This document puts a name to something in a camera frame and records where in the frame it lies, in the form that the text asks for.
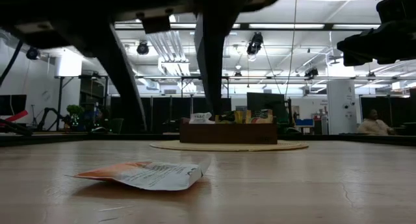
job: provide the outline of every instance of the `ceiling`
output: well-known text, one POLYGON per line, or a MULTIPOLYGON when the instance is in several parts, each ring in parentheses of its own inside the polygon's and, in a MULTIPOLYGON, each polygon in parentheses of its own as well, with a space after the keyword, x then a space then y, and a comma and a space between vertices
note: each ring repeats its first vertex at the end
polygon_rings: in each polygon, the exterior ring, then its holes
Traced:
MULTIPOLYGON (((293 23, 295 21, 295 1, 279 0, 274 5, 257 12, 243 13, 238 17, 236 23, 293 23)), ((379 24, 380 19, 376 11, 378 2, 376 0, 297 0, 296 22, 379 24)), ((174 16, 176 23, 195 23, 193 14, 178 14, 174 16)), ((327 75, 328 58, 325 54, 319 55, 319 53, 329 53, 331 55, 333 53, 332 49, 336 47, 337 42, 359 33, 357 31, 296 31, 293 33, 293 31, 262 31, 261 29, 258 32, 261 32, 263 35, 264 46, 257 54, 257 59, 249 62, 246 53, 241 53, 241 51, 244 52, 254 31, 231 31, 224 43, 224 75, 234 75, 237 71, 237 65, 241 66, 240 71, 242 71, 242 75, 265 76, 271 75, 273 70, 275 75, 280 76, 288 76, 289 74, 292 76, 304 76, 304 71, 311 66, 318 68, 319 75, 327 75)), ((159 55, 151 44, 149 44, 149 54, 138 55, 136 52, 136 46, 139 41, 148 40, 144 31, 117 31, 117 35, 122 43, 132 45, 126 52, 136 73, 140 75, 162 75, 158 69, 159 55)), ((189 71, 193 75, 198 75, 199 70, 196 62, 193 31, 179 31, 179 37, 185 56, 189 60, 189 71)), ((370 70, 379 67, 382 66, 373 62, 355 67, 354 71, 356 75, 365 76, 370 70)), ((406 75, 409 75, 412 73, 408 73, 408 71, 412 71, 415 68, 416 62, 408 62, 402 66, 385 71, 381 69, 382 73, 377 75, 393 76, 405 72, 407 73, 406 75)), ((106 74, 97 60, 86 60, 83 63, 83 69, 98 71, 102 75, 106 74)), ((304 81, 291 81, 291 83, 302 82, 304 81)), ((391 81, 378 82, 378 86, 381 84, 391 84, 391 81)))

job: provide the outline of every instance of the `tripod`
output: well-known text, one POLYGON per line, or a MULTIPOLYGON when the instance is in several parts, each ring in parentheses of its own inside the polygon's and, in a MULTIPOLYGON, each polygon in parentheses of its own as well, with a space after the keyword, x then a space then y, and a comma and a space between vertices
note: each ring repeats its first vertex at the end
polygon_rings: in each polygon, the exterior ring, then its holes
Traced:
POLYGON ((33 120, 32 120, 32 126, 37 128, 38 127, 38 121, 36 120, 36 116, 34 115, 34 105, 32 106, 32 114, 33 114, 33 120))

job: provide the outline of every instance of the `wooden tray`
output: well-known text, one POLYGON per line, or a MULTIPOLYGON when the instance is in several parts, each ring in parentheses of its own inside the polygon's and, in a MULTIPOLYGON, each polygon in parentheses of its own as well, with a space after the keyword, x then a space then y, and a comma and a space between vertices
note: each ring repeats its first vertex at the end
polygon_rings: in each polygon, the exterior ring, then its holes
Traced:
POLYGON ((181 143, 277 144, 275 124, 188 124, 180 126, 181 143))

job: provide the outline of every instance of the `wooden tabletop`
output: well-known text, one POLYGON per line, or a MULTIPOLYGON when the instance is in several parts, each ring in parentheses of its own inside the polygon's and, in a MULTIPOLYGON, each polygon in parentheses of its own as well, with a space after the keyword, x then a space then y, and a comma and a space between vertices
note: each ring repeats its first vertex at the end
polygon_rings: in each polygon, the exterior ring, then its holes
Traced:
POLYGON ((415 223, 416 149, 309 142, 258 153, 171 151, 140 141, 0 148, 0 223, 415 223), (181 192, 64 175, 128 161, 199 162, 181 192))

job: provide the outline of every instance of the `black cable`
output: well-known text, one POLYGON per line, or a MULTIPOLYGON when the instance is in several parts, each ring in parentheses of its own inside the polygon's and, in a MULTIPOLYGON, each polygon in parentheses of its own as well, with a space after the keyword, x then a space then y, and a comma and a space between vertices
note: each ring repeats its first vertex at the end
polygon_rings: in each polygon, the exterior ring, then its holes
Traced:
POLYGON ((287 88, 289 87, 289 79, 291 78, 291 73, 292 73, 293 48, 294 48, 294 34, 296 32, 296 13, 297 13, 297 10, 298 10, 298 0, 294 0, 294 20, 293 20, 293 36, 292 36, 292 49, 291 49, 291 63, 289 65, 289 76, 287 77, 287 81, 286 81, 285 100, 287 99, 287 88))
POLYGON ((280 88, 279 88, 279 84, 278 84, 278 81, 276 80, 276 76, 274 75, 274 71, 273 71, 273 68, 272 68, 272 64, 270 63, 270 59, 268 59, 268 54, 267 54, 266 46, 265 46, 264 43, 263 43, 263 49, 265 50, 266 58, 267 58, 267 62, 268 62, 268 66, 269 66, 269 68, 270 68, 270 70, 272 72, 274 82, 276 83, 276 86, 278 87, 279 93, 281 94, 281 91, 280 91, 280 88))
POLYGON ((8 62, 8 65, 5 69, 5 71, 3 72, 3 74, 0 77, 0 88, 1 88, 1 85, 3 84, 3 81, 5 80, 8 72, 10 71, 10 69, 12 69, 14 61, 16 61, 16 58, 18 57, 22 45, 23 45, 23 41, 20 40, 19 43, 18 43, 18 46, 16 46, 16 50, 14 51, 12 58, 10 59, 10 62, 8 62))

